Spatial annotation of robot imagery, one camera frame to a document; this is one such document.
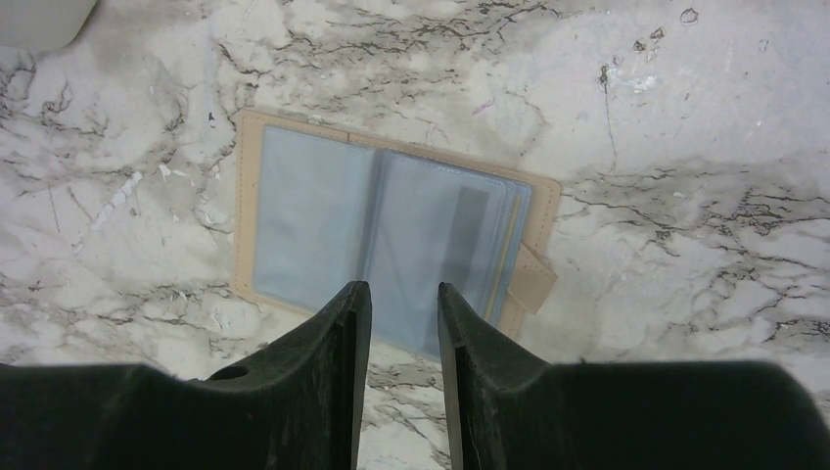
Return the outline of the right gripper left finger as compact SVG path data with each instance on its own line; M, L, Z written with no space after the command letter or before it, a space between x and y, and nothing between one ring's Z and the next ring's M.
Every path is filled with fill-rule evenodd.
M372 306L346 284L205 380L145 364L1 368L5 469L353 469Z

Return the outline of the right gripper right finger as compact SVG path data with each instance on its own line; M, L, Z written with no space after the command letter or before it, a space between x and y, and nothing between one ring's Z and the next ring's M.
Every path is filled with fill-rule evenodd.
M455 469L825 469L807 391L760 361L549 363L448 283L438 330Z

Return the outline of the beige card holder wallet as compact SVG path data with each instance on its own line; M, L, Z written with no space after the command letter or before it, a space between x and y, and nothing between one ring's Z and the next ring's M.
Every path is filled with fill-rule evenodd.
M515 337L556 283L541 259L561 196L551 178L255 111L240 116L236 150L233 289L242 298L312 314L344 284L365 281L372 332L387 342L375 332L379 289L371 274L384 206L464 187L498 201L487 307L474 308L461 293L473 310Z

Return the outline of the white oblong tray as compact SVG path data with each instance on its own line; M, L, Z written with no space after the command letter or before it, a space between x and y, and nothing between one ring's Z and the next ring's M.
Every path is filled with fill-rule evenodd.
M70 44L97 0L1 0L1 45L53 51Z

